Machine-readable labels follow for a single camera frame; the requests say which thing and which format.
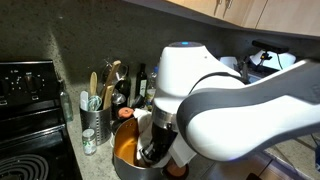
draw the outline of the stainless steel utensil holder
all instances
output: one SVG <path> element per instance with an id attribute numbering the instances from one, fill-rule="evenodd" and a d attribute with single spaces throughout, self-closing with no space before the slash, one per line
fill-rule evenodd
<path id="1" fill-rule="evenodd" d="M 97 135 L 97 145 L 109 140 L 111 136 L 111 108 L 101 111 L 85 111 L 80 108 L 82 131 L 94 129 Z"/>

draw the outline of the glass bottle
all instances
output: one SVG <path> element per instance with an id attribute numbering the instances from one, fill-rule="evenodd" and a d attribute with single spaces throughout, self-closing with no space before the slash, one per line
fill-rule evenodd
<path id="1" fill-rule="evenodd" d="M 139 94 L 143 97 L 146 96 L 146 88 L 147 88 L 147 74 L 145 72 L 146 64 L 140 64 L 140 71 L 136 76 L 136 92 L 135 97 Z"/>
<path id="2" fill-rule="evenodd" d="M 64 80 L 59 80 L 60 82 L 60 102 L 63 111 L 63 116 L 66 122 L 71 122 L 73 120 L 72 103 L 70 100 L 69 93 L 66 89 L 66 84 Z"/>
<path id="3" fill-rule="evenodd" d="M 93 155 L 97 151 L 97 138 L 93 129 L 86 129 L 82 132 L 82 145 L 85 155 Z"/>
<path id="4" fill-rule="evenodd" d="M 146 94 L 146 106 L 148 111 L 152 111 L 152 101 L 153 97 L 156 93 L 156 78 L 158 75 L 158 66 L 153 68 L 153 72 L 149 76 L 148 86 L 147 86 L 147 94 Z"/>

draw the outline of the spice jar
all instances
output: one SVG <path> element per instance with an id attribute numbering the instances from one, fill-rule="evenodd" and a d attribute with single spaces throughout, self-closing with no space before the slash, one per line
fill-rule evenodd
<path id="1" fill-rule="evenodd" d="M 85 155 L 93 155 L 97 151 L 97 138 L 93 129 L 86 129 L 82 132 L 82 144 Z"/>

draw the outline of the wooden cabinet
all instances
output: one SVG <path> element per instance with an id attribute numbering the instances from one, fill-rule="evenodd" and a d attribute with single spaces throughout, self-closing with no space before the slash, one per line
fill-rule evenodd
<path id="1" fill-rule="evenodd" d="M 224 0 L 218 18 L 229 23 L 255 28 L 267 0 Z"/>
<path id="2" fill-rule="evenodd" d="M 320 0 L 125 1 L 220 27 L 320 36 Z"/>
<path id="3" fill-rule="evenodd" d="M 178 4 L 185 8 L 197 11 L 199 13 L 216 17 L 217 11 L 222 0 L 167 0 L 168 2 Z"/>
<path id="4" fill-rule="evenodd" d="M 257 29 L 320 36 L 319 0 L 268 0 Z"/>
<path id="5" fill-rule="evenodd" d="M 167 0 L 210 17 L 255 28 L 267 0 Z"/>

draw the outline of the black stove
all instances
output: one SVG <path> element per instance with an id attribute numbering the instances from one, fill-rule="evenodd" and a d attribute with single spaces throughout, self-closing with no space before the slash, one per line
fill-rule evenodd
<path id="1" fill-rule="evenodd" d="M 52 60 L 0 62 L 0 180 L 82 179 Z"/>

